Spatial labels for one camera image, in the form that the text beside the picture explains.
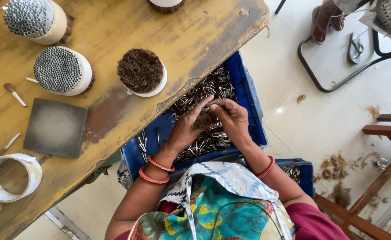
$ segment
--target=white tile floor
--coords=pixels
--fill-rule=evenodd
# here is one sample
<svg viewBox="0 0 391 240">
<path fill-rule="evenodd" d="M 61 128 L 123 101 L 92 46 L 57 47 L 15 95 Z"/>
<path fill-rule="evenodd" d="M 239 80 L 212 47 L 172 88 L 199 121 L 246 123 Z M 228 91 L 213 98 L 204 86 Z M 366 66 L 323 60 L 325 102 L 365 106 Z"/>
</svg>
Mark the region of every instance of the white tile floor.
<svg viewBox="0 0 391 240">
<path fill-rule="evenodd" d="M 265 28 L 241 48 L 265 113 L 264 128 L 269 140 L 265 151 L 276 158 L 297 157 L 311 161 L 315 171 L 319 170 L 323 159 L 337 153 L 347 162 L 372 152 L 389 159 L 390 141 L 364 135 L 361 128 L 374 123 L 365 107 L 378 105 L 381 113 L 391 113 L 391 59 L 367 69 L 343 88 L 324 94 L 316 89 L 297 57 L 299 42 L 309 36 L 312 9 L 321 0 L 288 0 L 278 15 L 273 11 L 279 1 L 266 0 L 266 3 L 271 10 L 270 37 Z M 304 47 L 310 66 L 324 87 L 330 87 L 332 81 L 339 82 L 358 68 L 348 63 L 346 51 L 349 34 L 367 29 L 358 22 L 363 14 L 349 15 L 341 32 L 329 29 L 322 46 L 308 42 Z M 378 57 L 373 52 L 370 36 L 370 31 L 361 36 L 366 47 L 362 64 Z M 380 41 L 383 52 L 391 51 L 388 38 L 380 36 Z M 306 99 L 298 105 L 296 99 L 301 94 L 305 94 Z M 363 169 L 350 170 L 350 175 L 343 180 L 343 184 L 351 188 L 352 204 L 380 174 L 370 160 L 374 158 L 369 158 Z M 125 194 L 124 188 L 116 182 L 117 167 L 116 164 L 109 170 L 110 177 L 100 176 L 95 183 L 57 205 L 92 240 L 103 240 L 107 224 Z M 322 180 L 315 187 L 318 193 L 327 195 L 336 183 Z M 384 213 L 391 204 L 391 180 L 379 196 L 388 197 L 388 203 L 381 203 L 375 211 L 366 207 L 361 216 L 370 216 L 375 222 Z M 67 236 L 43 216 L 17 239 L 41 238 L 65 240 Z"/>
</svg>

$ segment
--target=woman's left hand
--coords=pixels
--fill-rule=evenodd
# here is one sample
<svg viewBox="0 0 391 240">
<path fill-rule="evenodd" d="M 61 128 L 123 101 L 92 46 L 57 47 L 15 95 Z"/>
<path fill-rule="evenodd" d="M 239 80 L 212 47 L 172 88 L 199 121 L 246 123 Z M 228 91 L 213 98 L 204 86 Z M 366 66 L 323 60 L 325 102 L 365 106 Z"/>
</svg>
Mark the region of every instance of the woman's left hand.
<svg viewBox="0 0 391 240">
<path fill-rule="evenodd" d="M 204 108 L 209 101 L 212 101 L 213 98 L 213 95 L 208 96 L 194 106 L 188 114 L 179 117 L 166 142 L 166 148 L 169 148 L 169 150 L 178 154 L 187 148 L 197 136 L 204 131 L 203 129 L 195 129 L 192 125 L 202 108 Z"/>
</svg>

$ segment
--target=wooden chair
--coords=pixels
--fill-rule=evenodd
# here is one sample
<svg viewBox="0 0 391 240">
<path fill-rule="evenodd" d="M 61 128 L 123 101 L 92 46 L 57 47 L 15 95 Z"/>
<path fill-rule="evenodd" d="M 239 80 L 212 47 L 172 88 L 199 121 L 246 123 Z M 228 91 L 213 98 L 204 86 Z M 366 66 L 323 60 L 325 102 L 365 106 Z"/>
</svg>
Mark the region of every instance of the wooden chair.
<svg viewBox="0 0 391 240">
<path fill-rule="evenodd" d="M 381 114 L 377 118 L 378 121 L 391 122 L 391 114 Z M 363 128 L 365 134 L 386 136 L 391 141 L 391 126 L 381 125 L 366 125 Z M 387 168 L 375 179 L 375 181 L 364 191 L 363 195 L 354 203 L 354 205 L 346 210 L 341 206 L 329 201 L 328 199 L 316 194 L 314 201 L 335 223 L 337 223 L 347 237 L 351 240 L 362 240 L 363 238 L 352 232 L 348 227 L 351 225 L 360 230 L 374 240 L 391 240 L 391 234 L 378 228 L 367 220 L 362 219 L 358 214 L 366 205 L 373 199 L 385 183 L 391 179 L 391 163 Z"/>
</svg>

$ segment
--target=woman's right hand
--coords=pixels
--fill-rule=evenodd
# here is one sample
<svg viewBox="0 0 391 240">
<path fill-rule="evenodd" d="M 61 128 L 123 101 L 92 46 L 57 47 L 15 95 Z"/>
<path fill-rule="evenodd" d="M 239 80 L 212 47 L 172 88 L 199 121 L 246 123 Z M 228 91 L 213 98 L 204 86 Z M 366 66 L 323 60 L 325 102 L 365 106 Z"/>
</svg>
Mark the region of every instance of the woman's right hand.
<svg viewBox="0 0 391 240">
<path fill-rule="evenodd" d="M 228 138 L 238 148 L 244 148 L 252 142 L 249 135 L 247 110 L 231 99 L 215 99 L 208 104 L 224 126 Z"/>
</svg>

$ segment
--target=table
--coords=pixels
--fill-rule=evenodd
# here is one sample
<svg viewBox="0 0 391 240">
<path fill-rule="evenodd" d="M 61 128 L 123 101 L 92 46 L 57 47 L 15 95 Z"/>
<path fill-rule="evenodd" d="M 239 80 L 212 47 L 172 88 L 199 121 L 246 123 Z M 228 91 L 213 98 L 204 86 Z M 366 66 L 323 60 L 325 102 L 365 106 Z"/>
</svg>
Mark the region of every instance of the table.
<svg viewBox="0 0 391 240">
<path fill-rule="evenodd" d="M 46 46 L 11 34 L 0 9 L 0 149 L 16 133 L 22 135 L 6 154 L 26 153 L 43 169 L 38 189 L 24 199 L 6 203 L 0 212 L 0 240 L 16 237 L 91 174 L 102 161 L 135 136 L 162 111 L 191 89 L 255 36 L 269 20 L 262 0 L 187 0 L 175 14 L 163 15 L 146 0 L 59 0 L 75 17 L 67 46 L 82 55 L 96 71 L 93 89 L 77 96 L 44 91 L 32 66 Z M 127 95 L 116 74 L 117 62 L 133 47 L 154 51 L 164 62 L 168 81 L 153 97 Z M 27 103 L 22 107 L 4 88 L 9 82 Z M 89 107 L 79 159 L 23 150 L 23 140 L 35 97 Z M 27 184 L 19 165 L 4 164 L 0 182 L 11 193 Z"/>
</svg>

